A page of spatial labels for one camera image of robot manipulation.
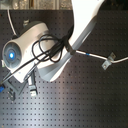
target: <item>wire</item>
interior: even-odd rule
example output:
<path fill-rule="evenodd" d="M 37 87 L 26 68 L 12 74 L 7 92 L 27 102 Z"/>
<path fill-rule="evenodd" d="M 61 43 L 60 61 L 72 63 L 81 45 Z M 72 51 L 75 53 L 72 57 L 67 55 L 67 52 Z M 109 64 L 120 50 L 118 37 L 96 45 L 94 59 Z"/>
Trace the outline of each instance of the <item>wire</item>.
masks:
<path fill-rule="evenodd" d="M 123 62 L 123 61 L 126 61 L 128 60 L 128 57 L 124 58 L 124 59 L 120 59 L 120 60 L 116 60 L 116 61 L 111 61 L 112 63 L 120 63 L 120 62 Z"/>
<path fill-rule="evenodd" d="M 94 55 L 94 54 L 90 54 L 90 53 L 86 53 L 86 52 L 82 52 L 82 51 L 76 51 L 77 53 L 80 53 L 80 54 L 83 54 L 83 55 L 87 55 L 87 56 L 92 56 L 92 57 L 95 57 L 95 58 L 99 58 L 99 59 L 103 59 L 103 60 L 107 60 L 106 57 L 103 57 L 103 56 L 99 56 L 99 55 Z M 123 58 L 123 59 L 120 59 L 120 60 L 116 60 L 116 61 L 112 61 L 112 60 L 109 60 L 111 63 L 120 63 L 120 62 L 123 62 L 123 61 L 126 61 L 128 60 L 128 57 L 126 58 Z"/>
<path fill-rule="evenodd" d="M 106 57 L 103 57 L 103 56 L 99 56 L 99 55 L 94 55 L 94 54 L 90 54 L 90 53 L 86 53 L 86 52 L 82 52 L 82 51 L 76 51 L 77 53 L 80 53 L 80 54 L 83 54 L 83 55 L 87 55 L 87 56 L 92 56 L 92 57 L 95 57 L 95 58 L 99 58 L 99 59 L 102 59 L 102 60 L 107 60 Z"/>
<path fill-rule="evenodd" d="M 14 35 L 17 35 L 15 30 L 14 30 L 13 24 L 12 24 L 12 20 L 11 20 L 10 13 L 9 13 L 9 8 L 7 9 L 7 13 L 8 13 L 8 19 L 9 19 L 12 31 L 13 31 Z"/>

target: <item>blue light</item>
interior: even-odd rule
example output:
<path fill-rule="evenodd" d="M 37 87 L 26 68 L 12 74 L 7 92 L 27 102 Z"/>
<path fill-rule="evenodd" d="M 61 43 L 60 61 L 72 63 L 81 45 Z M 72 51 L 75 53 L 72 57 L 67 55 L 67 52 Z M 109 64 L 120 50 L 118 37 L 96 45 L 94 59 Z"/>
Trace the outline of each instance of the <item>blue light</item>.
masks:
<path fill-rule="evenodd" d="M 14 53 L 10 53 L 10 54 L 9 54 L 9 57 L 10 57 L 11 59 L 13 59 L 13 58 L 14 58 Z"/>

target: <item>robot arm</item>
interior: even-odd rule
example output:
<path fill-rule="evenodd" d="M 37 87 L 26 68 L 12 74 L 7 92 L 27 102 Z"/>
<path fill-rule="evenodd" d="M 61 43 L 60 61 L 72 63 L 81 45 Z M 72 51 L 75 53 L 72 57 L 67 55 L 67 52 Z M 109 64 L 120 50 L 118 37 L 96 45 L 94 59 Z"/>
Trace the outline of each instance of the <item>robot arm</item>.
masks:
<path fill-rule="evenodd" d="M 82 45 L 84 40 L 93 30 L 96 24 L 98 10 L 103 2 L 104 0 L 72 0 L 74 31 L 69 39 L 69 44 L 74 50 L 77 50 Z M 33 58 L 31 55 L 33 43 L 39 40 L 43 33 L 48 31 L 47 26 L 44 23 L 30 24 L 29 27 L 26 26 L 26 28 L 27 30 L 25 30 L 19 38 L 9 41 L 3 49 L 3 60 L 5 61 L 6 67 L 12 73 Z M 48 42 L 50 43 L 42 43 L 41 47 L 47 50 L 47 48 L 54 45 L 54 41 L 49 40 Z M 41 53 L 39 46 L 36 46 L 34 52 L 36 55 Z M 72 55 L 67 52 L 64 47 L 62 57 L 59 62 L 53 63 L 48 60 L 46 62 L 39 63 L 37 68 L 41 78 L 46 81 L 54 81 L 61 74 L 71 57 Z M 21 83 L 24 82 L 26 74 L 34 64 L 37 64 L 37 62 L 33 61 L 29 63 L 29 65 L 26 65 L 16 72 L 14 77 Z"/>

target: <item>black cable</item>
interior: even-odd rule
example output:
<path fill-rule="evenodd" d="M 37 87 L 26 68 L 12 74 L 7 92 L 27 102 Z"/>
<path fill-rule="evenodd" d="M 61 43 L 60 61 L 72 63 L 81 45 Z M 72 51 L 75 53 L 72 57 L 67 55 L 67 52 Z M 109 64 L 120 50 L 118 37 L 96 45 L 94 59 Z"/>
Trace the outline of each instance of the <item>black cable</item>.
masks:
<path fill-rule="evenodd" d="M 1 82 L 1 84 L 3 84 L 4 82 L 6 82 L 7 80 L 9 80 L 16 72 L 18 72 L 20 69 L 22 69 L 23 67 L 25 67 L 26 65 L 28 65 L 29 63 L 33 62 L 34 60 L 37 60 L 38 63 L 35 64 L 30 71 L 27 73 L 25 80 L 30 76 L 31 72 L 36 68 L 36 66 L 40 63 L 40 62 L 45 62 L 45 61 L 52 61 L 53 63 L 57 63 L 60 61 L 61 57 L 62 57 L 62 51 L 63 48 L 65 46 L 65 42 L 68 44 L 68 40 L 71 37 L 72 33 L 73 33 L 73 28 L 74 26 L 72 26 L 70 28 L 70 30 L 68 31 L 68 34 L 66 36 L 64 36 L 62 39 L 59 39 L 57 37 L 55 37 L 52 34 L 46 34 L 40 37 L 39 40 L 37 40 L 36 42 L 34 42 L 34 44 L 32 45 L 32 54 L 34 56 L 33 59 L 29 60 L 28 62 L 26 62 L 25 64 L 23 64 L 22 66 L 20 66 L 17 70 L 15 70 L 12 74 L 10 74 L 9 76 L 6 77 L 6 79 L 3 79 L 3 81 Z M 43 49 L 41 48 L 41 41 L 46 41 L 46 40 L 54 40 L 55 44 L 51 47 L 51 49 L 47 50 L 47 51 L 43 51 Z M 39 43 L 39 48 L 42 51 L 41 54 L 39 55 L 35 55 L 34 53 L 34 46 Z M 60 52 L 59 58 L 55 61 L 52 58 Z"/>

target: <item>cable clip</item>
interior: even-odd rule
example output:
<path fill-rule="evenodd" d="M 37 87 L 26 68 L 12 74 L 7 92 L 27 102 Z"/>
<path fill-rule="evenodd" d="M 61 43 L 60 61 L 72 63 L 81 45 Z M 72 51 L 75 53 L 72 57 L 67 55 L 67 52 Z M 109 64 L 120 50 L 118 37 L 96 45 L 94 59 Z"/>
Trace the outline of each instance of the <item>cable clip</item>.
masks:
<path fill-rule="evenodd" d="M 102 64 L 102 68 L 104 70 L 106 70 L 110 65 L 112 65 L 111 61 L 114 61 L 114 59 L 116 58 L 115 54 L 112 52 L 110 54 L 110 56 L 108 57 L 108 59 Z"/>

